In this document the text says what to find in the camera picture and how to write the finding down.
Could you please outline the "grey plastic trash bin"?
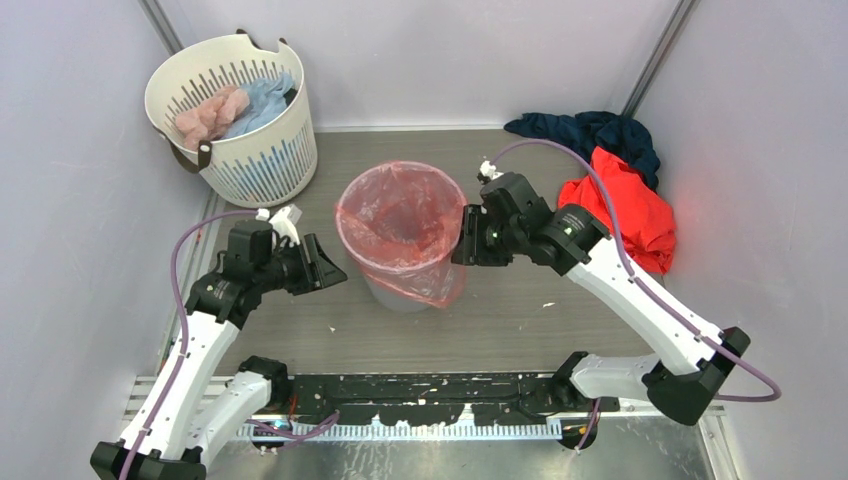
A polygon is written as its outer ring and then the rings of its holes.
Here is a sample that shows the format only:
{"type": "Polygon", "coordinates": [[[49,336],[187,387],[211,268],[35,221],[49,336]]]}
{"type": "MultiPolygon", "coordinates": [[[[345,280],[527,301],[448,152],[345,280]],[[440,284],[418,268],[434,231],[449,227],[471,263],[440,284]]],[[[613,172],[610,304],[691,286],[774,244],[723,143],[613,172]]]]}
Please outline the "grey plastic trash bin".
{"type": "Polygon", "coordinates": [[[430,305],[425,302],[410,299],[402,294],[395,293],[390,289],[378,285],[368,276],[364,276],[363,279],[374,298],[389,310],[398,313],[411,314],[419,313],[430,308],[430,305]]]}

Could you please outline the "red plastic trash bag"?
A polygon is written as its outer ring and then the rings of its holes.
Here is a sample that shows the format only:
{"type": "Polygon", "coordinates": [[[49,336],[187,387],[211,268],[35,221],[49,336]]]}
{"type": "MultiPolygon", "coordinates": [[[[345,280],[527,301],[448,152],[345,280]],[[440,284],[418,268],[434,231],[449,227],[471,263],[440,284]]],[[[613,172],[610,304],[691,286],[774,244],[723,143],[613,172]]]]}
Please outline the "red plastic trash bag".
{"type": "Polygon", "coordinates": [[[465,269],[450,260],[466,204],[462,188],[442,170],[390,161],[351,181],[334,221],[363,277],[430,308],[446,308],[466,284],[465,269]]]}

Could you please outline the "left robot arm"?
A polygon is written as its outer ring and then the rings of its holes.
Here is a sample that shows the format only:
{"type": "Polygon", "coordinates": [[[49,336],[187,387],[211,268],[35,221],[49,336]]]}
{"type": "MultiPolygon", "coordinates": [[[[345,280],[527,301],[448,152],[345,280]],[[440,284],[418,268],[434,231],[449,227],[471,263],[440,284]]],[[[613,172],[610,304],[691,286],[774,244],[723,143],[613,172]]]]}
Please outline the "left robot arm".
{"type": "Polygon", "coordinates": [[[204,479],[208,467],[258,411],[277,413],[293,386],[284,363],[252,356],[225,391],[200,406],[223,355],[266,293],[302,295],[346,281],[313,234],[284,213],[230,229],[215,268],[178,303],[180,332],[142,407],[115,442],[100,442],[90,465],[101,479],[204,479]]]}

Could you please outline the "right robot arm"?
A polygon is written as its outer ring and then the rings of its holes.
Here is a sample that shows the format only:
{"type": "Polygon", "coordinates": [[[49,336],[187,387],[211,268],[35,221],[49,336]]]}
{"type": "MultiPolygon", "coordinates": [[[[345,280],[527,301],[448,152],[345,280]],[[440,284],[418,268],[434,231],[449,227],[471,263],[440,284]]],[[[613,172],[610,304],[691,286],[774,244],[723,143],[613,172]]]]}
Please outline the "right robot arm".
{"type": "Polygon", "coordinates": [[[453,263],[505,267],[526,256],[592,293],[652,350],[641,357],[572,353],[553,376],[555,404],[577,411],[601,397],[641,400],[677,423],[696,424],[734,368],[709,344],[740,356],[749,336],[738,327],[720,329],[683,306],[621,253],[609,229],[585,208],[552,210],[514,172],[478,179],[482,201],[463,209],[453,263]]]}

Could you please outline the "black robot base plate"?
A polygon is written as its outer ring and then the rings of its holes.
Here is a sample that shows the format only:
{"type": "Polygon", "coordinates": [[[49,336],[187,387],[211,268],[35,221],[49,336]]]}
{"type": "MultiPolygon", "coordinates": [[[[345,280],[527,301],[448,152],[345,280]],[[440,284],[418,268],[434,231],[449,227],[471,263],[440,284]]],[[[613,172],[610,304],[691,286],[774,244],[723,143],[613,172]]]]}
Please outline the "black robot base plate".
{"type": "Polygon", "coordinates": [[[453,425],[465,410],[476,426],[541,424],[559,414],[585,419],[589,402],[568,405],[546,373],[303,374],[290,392],[259,410],[315,424],[340,414],[339,425],[453,425]]]}

